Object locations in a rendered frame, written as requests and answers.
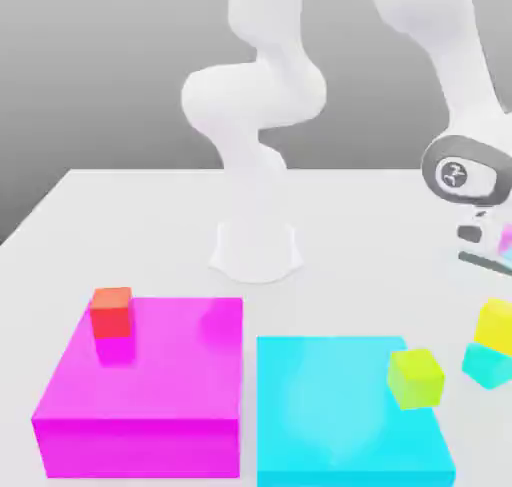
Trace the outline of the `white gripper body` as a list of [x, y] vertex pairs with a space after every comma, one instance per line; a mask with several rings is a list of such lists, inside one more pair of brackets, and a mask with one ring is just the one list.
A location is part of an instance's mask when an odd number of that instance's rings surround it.
[[469, 251], [458, 253], [458, 282], [481, 295], [512, 295], [512, 267]]

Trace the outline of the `small yellow cube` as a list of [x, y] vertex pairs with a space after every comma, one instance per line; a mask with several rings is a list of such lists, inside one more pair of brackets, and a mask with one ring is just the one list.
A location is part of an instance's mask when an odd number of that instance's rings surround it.
[[489, 299], [481, 308], [474, 340], [502, 354], [512, 356], [512, 303]]

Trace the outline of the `small teal cube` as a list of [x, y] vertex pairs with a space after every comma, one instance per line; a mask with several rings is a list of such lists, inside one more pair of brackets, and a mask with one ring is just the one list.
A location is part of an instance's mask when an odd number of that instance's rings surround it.
[[512, 381], [512, 357], [479, 343], [470, 343], [462, 371], [485, 389], [494, 389]]

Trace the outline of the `small lime green cube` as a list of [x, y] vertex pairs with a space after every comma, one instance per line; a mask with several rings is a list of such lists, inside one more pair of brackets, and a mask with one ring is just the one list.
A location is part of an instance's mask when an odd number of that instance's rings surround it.
[[401, 410], [432, 408], [441, 402], [445, 374], [428, 349], [394, 351], [387, 382]]

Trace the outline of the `small red cube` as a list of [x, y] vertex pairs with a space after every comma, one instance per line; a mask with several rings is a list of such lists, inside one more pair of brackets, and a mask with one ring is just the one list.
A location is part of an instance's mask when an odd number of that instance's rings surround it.
[[132, 290], [129, 287], [98, 288], [89, 314], [96, 339], [125, 338], [131, 335]]

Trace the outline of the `large cyan box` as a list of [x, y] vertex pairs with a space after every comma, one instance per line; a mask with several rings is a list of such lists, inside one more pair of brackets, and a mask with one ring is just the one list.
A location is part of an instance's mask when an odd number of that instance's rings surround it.
[[260, 336], [257, 487], [454, 487], [434, 412], [387, 383], [398, 336]]

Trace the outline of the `large magenta box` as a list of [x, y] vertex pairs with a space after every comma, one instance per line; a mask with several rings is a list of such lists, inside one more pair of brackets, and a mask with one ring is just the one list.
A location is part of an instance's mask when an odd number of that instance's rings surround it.
[[50, 478], [236, 478], [243, 302], [137, 298], [127, 338], [83, 316], [32, 416]]

